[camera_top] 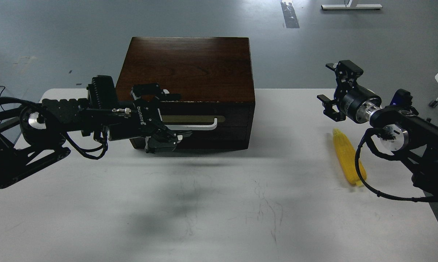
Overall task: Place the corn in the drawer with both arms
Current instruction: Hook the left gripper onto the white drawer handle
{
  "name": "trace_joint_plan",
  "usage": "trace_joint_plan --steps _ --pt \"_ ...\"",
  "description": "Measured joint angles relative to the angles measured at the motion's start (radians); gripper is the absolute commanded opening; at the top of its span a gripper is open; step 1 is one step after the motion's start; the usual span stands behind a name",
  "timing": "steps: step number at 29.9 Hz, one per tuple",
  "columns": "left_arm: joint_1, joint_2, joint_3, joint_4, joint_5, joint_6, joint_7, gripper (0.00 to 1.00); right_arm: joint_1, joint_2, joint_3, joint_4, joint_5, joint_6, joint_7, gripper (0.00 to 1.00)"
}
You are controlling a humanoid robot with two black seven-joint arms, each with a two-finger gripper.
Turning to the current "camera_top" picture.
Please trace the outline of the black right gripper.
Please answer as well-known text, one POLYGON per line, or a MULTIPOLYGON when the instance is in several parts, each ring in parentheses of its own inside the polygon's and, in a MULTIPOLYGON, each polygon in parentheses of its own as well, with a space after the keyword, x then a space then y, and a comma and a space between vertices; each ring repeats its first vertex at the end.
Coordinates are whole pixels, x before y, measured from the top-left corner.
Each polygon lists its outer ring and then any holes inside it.
POLYGON ((335 122, 345 121, 346 117, 357 124, 367 122, 369 111, 373 108, 379 109, 382 100, 369 89, 357 85, 357 79, 363 75, 364 70, 350 60, 327 63, 326 68, 335 73, 337 89, 334 100, 324 94, 317 95, 324 107, 323 114, 335 122))

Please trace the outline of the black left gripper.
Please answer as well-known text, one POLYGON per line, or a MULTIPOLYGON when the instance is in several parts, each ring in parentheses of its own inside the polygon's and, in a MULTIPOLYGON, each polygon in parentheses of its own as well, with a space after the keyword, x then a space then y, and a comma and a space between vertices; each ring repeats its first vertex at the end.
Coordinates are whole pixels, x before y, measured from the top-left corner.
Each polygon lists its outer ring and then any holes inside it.
POLYGON ((159 112, 160 102, 179 101, 181 94, 171 94, 158 83, 138 84, 131 88, 132 101, 118 101, 118 109, 129 108, 130 117, 117 117, 120 122, 109 126, 109 141, 145 137, 145 152, 174 151, 192 134, 182 126, 165 126, 159 112))

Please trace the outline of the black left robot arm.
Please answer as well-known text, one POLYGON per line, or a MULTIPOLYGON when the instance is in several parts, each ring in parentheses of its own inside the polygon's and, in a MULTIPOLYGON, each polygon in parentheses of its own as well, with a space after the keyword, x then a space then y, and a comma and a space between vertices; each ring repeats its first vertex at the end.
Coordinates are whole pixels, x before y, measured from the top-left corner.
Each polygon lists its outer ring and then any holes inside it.
POLYGON ((0 106, 18 107, 0 111, 0 189, 64 159, 68 142, 88 159, 101 159, 108 141, 144 138, 145 151, 172 151, 192 131, 167 127, 159 106, 177 101, 157 84, 135 85, 132 101, 119 101, 110 76, 92 78, 87 98, 51 100, 40 103, 0 97, 0 106))

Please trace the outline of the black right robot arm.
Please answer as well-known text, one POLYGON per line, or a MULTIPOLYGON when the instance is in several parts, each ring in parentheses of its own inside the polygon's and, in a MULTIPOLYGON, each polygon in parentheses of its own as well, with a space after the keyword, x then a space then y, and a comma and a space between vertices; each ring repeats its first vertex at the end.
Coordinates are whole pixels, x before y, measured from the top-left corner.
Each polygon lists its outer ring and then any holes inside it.
POLYGON ((328 63, 335 74, 337 88, 334 98, 324 95, 324 115, 335 122, 350 118, 356 124, 369 123, 352 161, 359 183, 377 197, 396 201, 438 202, 438 126, 418 116, 412 105, 411 94, 398 89, 390 105, 382 107, 381 98, 359 85, 357 79, 363 69, 349 60, 328 63), (400 197, 381 192, 370 186, 360 169, 361 148, 367 145, 372 154, 388 161, 400 161, 412 173, 413 186, 428 192, 425 197, 400 197))

